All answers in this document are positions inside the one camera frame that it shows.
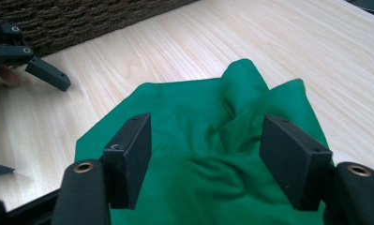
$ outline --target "wood grain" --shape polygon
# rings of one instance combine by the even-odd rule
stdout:
[[[336,162],[374,169],[374,16],[342,0],[201,0],[45,57],[62,93],[17,68],[0,82],[7,209],[59,188],[76,141],[141,83],[220,77],[251,59],[270,87],[304,80]]]

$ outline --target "green fabric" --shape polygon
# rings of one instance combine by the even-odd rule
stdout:
[[[282,116],[326,144],[301,80],[269,90],[251,61],[221,78],[145,83],[82,136],[76,160],[99,158],[126,120],[151,113],[153,155],[135,211],[113,224],[322,224],[298,212],[259,158],[265,113]]]

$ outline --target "tabletop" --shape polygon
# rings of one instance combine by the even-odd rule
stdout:
[[[374,169],[374,16],[343,0],[201,0],[44,60],[61,92],[17,67],[0,81],[0,176],[7,210],[60,187],[76,141],[142,83],[220,77],[254,62],[270,88],[304,81],[335,163]]]

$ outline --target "dark woven material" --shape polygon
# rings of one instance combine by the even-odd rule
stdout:
[[[194,1],[0,0],[0,23],[18,24],[43,56]]]

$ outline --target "brown woven basket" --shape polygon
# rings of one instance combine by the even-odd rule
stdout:
[[[0,0],[0,23],[18,24],[43,56],[196,0]]]

